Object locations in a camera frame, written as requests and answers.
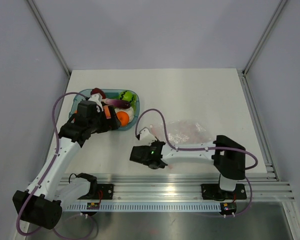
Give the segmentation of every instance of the metal beam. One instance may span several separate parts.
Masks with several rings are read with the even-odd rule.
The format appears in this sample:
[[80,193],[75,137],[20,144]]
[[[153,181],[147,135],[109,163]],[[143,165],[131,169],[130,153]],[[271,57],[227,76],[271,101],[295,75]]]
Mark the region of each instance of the metal beam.
[[60,50],[57,47],[57,44],[55,42],[55,40],[53,39],[36,3],[34,0],[25,0],[25,2],[28,4],[31,12],[33,13],[36,21],[38,22],[45,38],[47,39],[47,41],[49,42],[50,46],[52,47],[53,52],[55,53],[56,57],[58,58],[65,74],[67,75],[68,79],[70,79],[71,76],[71,70],[69,69],[64,57],[62,56]]
[[251,69],[251,66],[254,64],[254,62],[256,61],[261,49],[263,48],[265,42],[267,41],[267,39],[269,38],[272,30],[274,29],[276,23],[278,22],[279,17],[281,16],[281,14],[283,13],[283,10],[286,8],[287,3],[289,2],[289,0],[281,0],[278,4],[278,6],[276,7],[269,23],[267,24],[265,30],[262,33],[261,38],[259,39],[255,49],[253,50],[253,53],[251,55],[251,57],[249,58],[248,63],[245,65],[245,68],[243,70],[243,74],[244,76],[247,75],[247,73],[249,72],[249,70]]

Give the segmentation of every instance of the black cable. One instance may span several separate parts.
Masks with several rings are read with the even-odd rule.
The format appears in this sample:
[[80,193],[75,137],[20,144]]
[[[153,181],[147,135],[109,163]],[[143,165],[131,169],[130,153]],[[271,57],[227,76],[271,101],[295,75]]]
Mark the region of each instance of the black cable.
[[68,180],[69,183],[70,183],[70,179],[71,179],[71,176],[72,176],[72,175],[75,175],[75,177],[77,177],[77,174],[71,173],[70,176],[69,176],[69,180]]

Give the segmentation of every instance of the white table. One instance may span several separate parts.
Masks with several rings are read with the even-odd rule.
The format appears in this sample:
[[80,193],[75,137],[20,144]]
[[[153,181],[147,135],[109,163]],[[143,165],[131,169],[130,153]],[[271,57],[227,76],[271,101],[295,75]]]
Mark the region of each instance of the white table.
[[[266,173],[265,163],[236,69],[133,69],[74,70],[66,92],[84,89],[123,89],[136,92],[140,113],[149,108],[162,111],[167,122],[194,119],[212,134],[226,135],[259,159],[249,173]],[[68,120],[74,95],[62,104],[57,127]],[[161,123],[156,113],[147,113],[140,128]],[[152,170],[129,161],[133,146],[138,145],[134,127],[128,131],[93,134],[74,157],[66,173],[112,174],[120,176],[158,176],[215,174],[212,165],[176,164]],[[52,140],[50,152],[55,147]],[[247,156],[246,165],[253,164]]]

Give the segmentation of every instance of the gray floor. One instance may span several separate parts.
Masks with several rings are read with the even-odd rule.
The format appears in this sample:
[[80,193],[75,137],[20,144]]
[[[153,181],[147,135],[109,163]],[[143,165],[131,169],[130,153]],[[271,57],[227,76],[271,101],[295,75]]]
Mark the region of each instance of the gray floor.
[[[279,203],[254,203],[251,209],[235,218],[202,216],[207,213],[182,212],[101,212],[94,216],[98,234],[94,240],[292,240],[292,235]],[[91,227],[83,217],[65,219],[74,215],[65,213],[57,231],[67,238],[82,238]],[[26,240],[58,240],[46,229]]]

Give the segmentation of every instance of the clear plastic bag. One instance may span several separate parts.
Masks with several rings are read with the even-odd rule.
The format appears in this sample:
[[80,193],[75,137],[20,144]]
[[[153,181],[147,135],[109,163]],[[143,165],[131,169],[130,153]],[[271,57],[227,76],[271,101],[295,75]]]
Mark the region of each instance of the clear plastic bag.
[[[166,128],[172,144],[202,144],[213,140],[203,124],[195,120],[167,122]],[[160,141],[166,140],[163,123],[150,125],[149,129]]]

